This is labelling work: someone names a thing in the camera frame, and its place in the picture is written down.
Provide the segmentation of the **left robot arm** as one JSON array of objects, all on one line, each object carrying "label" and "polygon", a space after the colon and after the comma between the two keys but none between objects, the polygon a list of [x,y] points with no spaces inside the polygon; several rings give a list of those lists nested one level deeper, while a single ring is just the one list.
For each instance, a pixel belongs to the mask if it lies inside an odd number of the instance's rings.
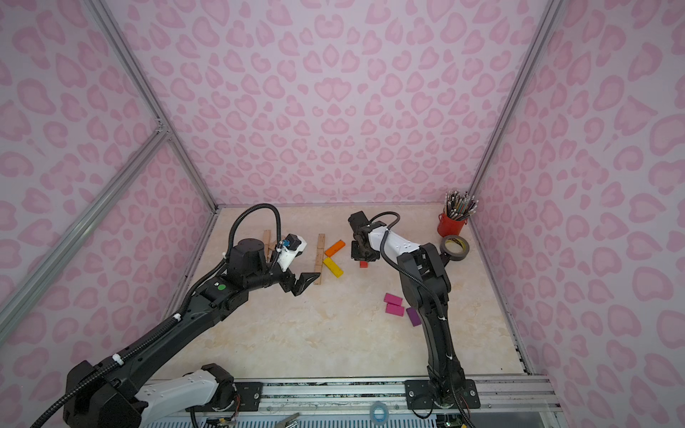
[{"label": "left robot arm", "polygon": [[251,292],[280,285],[302,294],[318,273],[290,269],[306,249],[299,235],[288,235],[270,257],[265,245],[246,238],[205,275],[174,314],[118,354],[92,365],[82,361],[67,379],[62,419],[71,427],[139,427],[153,404],[141,394],[148,380],[201,333],[248,301]]}]

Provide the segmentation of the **yellow block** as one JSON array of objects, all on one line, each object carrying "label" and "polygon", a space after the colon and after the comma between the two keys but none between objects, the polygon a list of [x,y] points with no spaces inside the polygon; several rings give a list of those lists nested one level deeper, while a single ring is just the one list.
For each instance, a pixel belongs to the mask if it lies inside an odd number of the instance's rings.
[{"label": "yellow block", "polygon": [[344,274],[344,271],[331,259],[326,257],[323,264],[330,270],[330,272],[337,278]]}]

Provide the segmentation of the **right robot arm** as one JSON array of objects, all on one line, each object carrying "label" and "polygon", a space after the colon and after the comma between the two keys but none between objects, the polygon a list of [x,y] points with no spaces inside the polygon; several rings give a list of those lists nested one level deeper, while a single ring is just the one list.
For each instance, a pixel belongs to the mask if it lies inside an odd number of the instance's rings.
[{"label": "right robot arm", "polygon": [[449,324],[451,282],[433,244],[416,244],[392,231],[400,218],[397,212],[382,212],[372,219],[364,212],[351,214],[351,256],[365,262],[383,260],[399,273],[404,299],[421,320],[433,402],[441,408],[462,409],[466,376]]}]

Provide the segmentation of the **orange block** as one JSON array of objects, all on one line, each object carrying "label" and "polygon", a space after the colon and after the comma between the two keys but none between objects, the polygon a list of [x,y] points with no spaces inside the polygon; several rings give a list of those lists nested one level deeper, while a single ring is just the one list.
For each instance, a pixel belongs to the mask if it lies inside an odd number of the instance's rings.
[{"label": "orange block", "polygon": [[326,251],[324,251],[324,255],[326,255],[327,258],[332,258],[335,254],[337,254],[339,251],[342,250],[342,248],[345,247],[345,242],[343,240],[337,241],[335,244],[330,246]]}]

